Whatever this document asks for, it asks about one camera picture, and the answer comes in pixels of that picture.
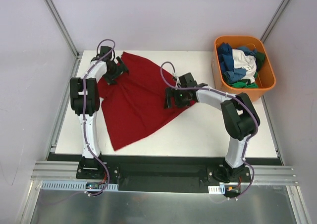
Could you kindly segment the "red t-shirt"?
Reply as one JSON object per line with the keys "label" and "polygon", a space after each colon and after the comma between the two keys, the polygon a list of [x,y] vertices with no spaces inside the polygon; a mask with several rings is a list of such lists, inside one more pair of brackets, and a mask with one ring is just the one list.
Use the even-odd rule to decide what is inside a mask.
{"label": "red t-shirt", "polygon": [[99,96],[107,131],[115,151],[148,137],[168,124],[187,108],[165,109],[167,80],[172,75],[147,58],[123,52],[122,61],[129,73],[116,84],[98,82]]}

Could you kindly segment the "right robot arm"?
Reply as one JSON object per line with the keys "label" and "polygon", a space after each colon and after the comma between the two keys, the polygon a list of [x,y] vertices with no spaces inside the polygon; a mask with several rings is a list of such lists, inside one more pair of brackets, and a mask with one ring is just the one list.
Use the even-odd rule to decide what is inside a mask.
{"label": "right robot arm", "polygon": [[246,93],[238,95],[216,90],[205,83],[195,87],[168,87],[165,89],[164,108],[185,108],[191,102],[203,103],[222,112],[225,129],[230,136],[229,147],[222,166],[212,177],[223,183],[238,179],[246,166],[249,140],[255,136],[260,119]]}

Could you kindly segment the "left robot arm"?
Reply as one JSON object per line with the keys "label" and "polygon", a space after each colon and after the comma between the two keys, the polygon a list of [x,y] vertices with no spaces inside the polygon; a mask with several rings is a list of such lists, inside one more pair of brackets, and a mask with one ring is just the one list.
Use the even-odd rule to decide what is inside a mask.
{"label": "left robot arm", "polygon": [[103,79],[108,85],[114,85],[124,73],[129,73],[129,70],[114,52],[98,53],[81,77],[70,79],[70,105],[79,119],[83,139],[77,179],[109,180],[101,161],[97,136],[97,115],[101,105],[98,82]]}

